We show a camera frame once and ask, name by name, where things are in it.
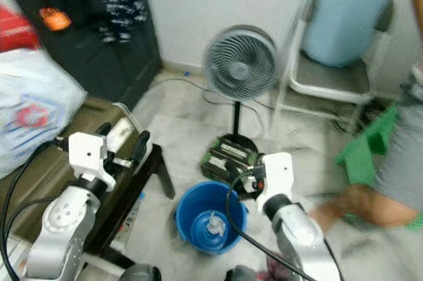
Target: green plastic stool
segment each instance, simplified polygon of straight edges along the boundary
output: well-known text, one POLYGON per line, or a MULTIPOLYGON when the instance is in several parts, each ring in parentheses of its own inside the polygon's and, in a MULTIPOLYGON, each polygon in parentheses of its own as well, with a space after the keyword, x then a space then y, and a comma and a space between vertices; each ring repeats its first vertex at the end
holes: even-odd
MULTIPOLYGON (((336 158, 337 165, 343 165, 350 179, 350 184, 372 185, 375 180, 376 168, 372 155, 384 155, 387 152, 389 139, 398 117, 396 105, 385 111, 355 140, 351 141, 344 151, 336 158)), ((409 225, 410 231, 418 231, 423 227, 423 211, 409 225)))

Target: white chair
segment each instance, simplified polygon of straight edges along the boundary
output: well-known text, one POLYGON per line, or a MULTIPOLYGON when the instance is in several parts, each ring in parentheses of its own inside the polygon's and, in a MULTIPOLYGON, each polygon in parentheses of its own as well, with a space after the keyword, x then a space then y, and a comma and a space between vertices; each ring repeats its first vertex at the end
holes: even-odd
MULTIPOLYGON (((375 36, 365 55, 345 68, 333 68, 311 60, 303 51, 304 34, 313 20, 317 0, 305 0, 297 14, 291 42, 288 46, 286 68, 280 81, 279 95, 276 99, 276 112, 282 109, 304 111, 302 108, 287 106, 286 89, 290 86, 300 94, 324 99, 348 102, 356 105, 349 131, 352 132, 362 110, 362 106, 375 96, 374 81, 380 59, 386 50, 389 39, 388 31, 395 13, 393 0, 387 0, 374 27, 375 36)), ((325 112, 306 110, 328 118, 338 118, 325 112)))

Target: white plastic bag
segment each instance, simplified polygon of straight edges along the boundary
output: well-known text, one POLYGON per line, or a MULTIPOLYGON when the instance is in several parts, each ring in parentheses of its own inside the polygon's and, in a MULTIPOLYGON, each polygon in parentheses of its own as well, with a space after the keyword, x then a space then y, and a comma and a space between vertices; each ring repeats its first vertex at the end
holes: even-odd
POLYGON ((42 50, 0 53, 0 179, 54 139, 85 95, 42 50))

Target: fan stand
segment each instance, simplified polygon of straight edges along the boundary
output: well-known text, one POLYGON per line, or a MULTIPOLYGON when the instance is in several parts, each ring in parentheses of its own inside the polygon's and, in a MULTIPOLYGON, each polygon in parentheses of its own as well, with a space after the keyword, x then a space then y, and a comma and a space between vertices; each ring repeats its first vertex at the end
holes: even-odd
POLYGON ((237 145, 240 145, 241 147, 250 149, 253 152, 258 152, 257 146, 254 144, 252 140, 238 133, 240 112, 241 112, 241 102, 235 101, 235 109, 234 109, 234 115, 233 115, 233 133, 225 134, 223 138, 237 145))

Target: electric fan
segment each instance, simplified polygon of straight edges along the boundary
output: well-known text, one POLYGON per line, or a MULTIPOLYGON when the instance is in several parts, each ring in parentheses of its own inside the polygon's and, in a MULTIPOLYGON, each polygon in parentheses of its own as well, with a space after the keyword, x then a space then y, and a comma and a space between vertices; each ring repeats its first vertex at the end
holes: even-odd
POLYGON ((273 89, 277 81, 272 39, 253 26, 233 26, 211 42, 204 69, 211 88, 234 101, 233 133, 223 138, 257 152, 253 141, 239 134, 241 102, 273 89))

